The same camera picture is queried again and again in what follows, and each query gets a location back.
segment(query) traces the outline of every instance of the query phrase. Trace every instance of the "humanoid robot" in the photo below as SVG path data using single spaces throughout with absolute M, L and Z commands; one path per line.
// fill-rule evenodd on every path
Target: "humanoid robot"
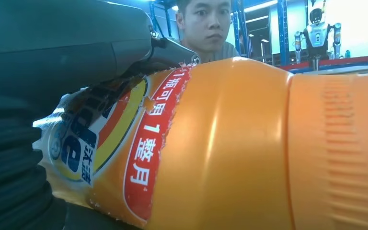
M 303 32 L 297 31 L 294 35 L 297 63 L 301 63 L 301 36 L 304 35 L 307 42 L 309 64 L 314 70 L 318 70 L 320 59 L 328 59 L 328 34 L 332 29 L 334 31 L 334 56 L 335 59 L 339 59 L 340 57 L 341 24 L 336 23 L 335 25 L 329 25 L 325 21 L 321 22 L 323 13 L 324 10 L 320 8 L 312 10 L 310 13 L 310 21 L 312 24 L 308 25 Z

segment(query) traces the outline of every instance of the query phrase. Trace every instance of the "orange plastic bottle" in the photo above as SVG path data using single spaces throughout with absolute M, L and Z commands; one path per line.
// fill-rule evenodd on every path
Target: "orange plastic bottle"
M 57 195 L 145 230 L 368 230 L 368 75 L 234 58 L 58 111 L 36 143 Z

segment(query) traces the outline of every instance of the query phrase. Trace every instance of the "black hair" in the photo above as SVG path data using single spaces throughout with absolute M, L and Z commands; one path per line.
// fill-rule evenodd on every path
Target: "black hair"
M 191 0 L 177 0 L 178 12 L 185 14 L 185 9 Z

